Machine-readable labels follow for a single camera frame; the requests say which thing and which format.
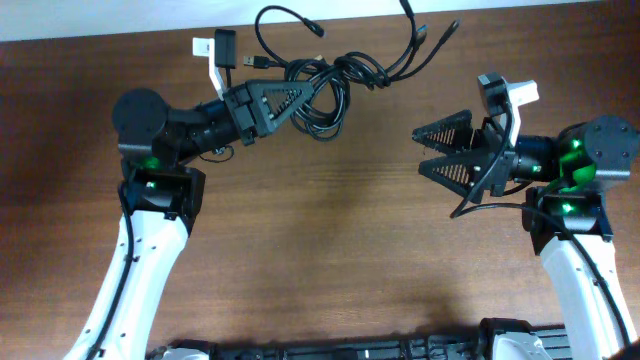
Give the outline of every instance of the robotic arm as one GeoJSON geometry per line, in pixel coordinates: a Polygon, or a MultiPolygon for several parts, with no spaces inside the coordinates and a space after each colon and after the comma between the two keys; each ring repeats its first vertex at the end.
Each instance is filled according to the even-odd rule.
{"type": "MultiPolygon", "coordinates": [[[[464,198],[452,218],[496,207],[522,210],[535,254],[560,300],[573,358],[608,358],[637,338],[616,275],[605,191],[630,177],[639,134],[622,118],[602,116],[556,138],[519,135],[518,106],[538,99],[535,82],[509,84],[492,73],[478,83],[489,113],[482,128],[471,128],[471,112],[465,110],[414,130],[413,140],[446,154],[422,162],[419,172],[464,198]],[[506,190],[510,180],[520,185],[506,190]],[[529,189],[524,205],[464,209],[469,201],[481,203],[484,190],[500,197],[534,181],[548,185],[529,189]]],[[[546,355],[527,329],[483,323],[486,341],[478,355],[546,355]]]]}
{"type": "Polygon", "coordinates": [[[185,164],[234,141],[246,146],[273,134],[312,93],[308,82],[249,81],[229,89],[224,101],[191,110],[173,109],[148,89],[118,100],[113,125],[125,178],[118,242],[66,359],[144,358],[164,285],[202,204],[205,175],[185,164]]]}

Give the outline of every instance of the wood surface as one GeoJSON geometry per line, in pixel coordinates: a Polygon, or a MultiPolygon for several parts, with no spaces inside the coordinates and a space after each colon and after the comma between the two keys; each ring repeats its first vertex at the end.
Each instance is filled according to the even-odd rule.
{"type": "MultiPolygon", "coordinates": [[[[590,3],[419,14],[429,39],[462,25],[415,77],[370,92],[352,88],[343,135],[324,144],[290,124],[236,146],[207,174],[202,211],[167,282],[149,348],[173,339],[221,343],[429,333],[483,317],[562,322],[520,213],[452,221],[460,198],[417,173],[435,154],[411,131],[469,108],[484,110],[476,77],[534,79],[523,134],[616,114],[640,127],[640,12],[590,3]]],[[[264,26],[286,59],[353,50],[391,64],[408,41],[404,16],[264,26]]],[[[238,27],[238,57],[263,55],[238,27]]],[[[0,44],[0,346],[2,358],[60,358],[91,311],[121,216],[117,137],[110,114],[134,87],[174,107],[215,97],[191,38],[213,28],[0,44]]],[[[239,66],[236,83],[278,79],[239,66]]],[[[640,162],[613,189],[618,276],[640,325],[640,162]]],[[[519,194],[510,201],[522,201],[519,194]]]]}

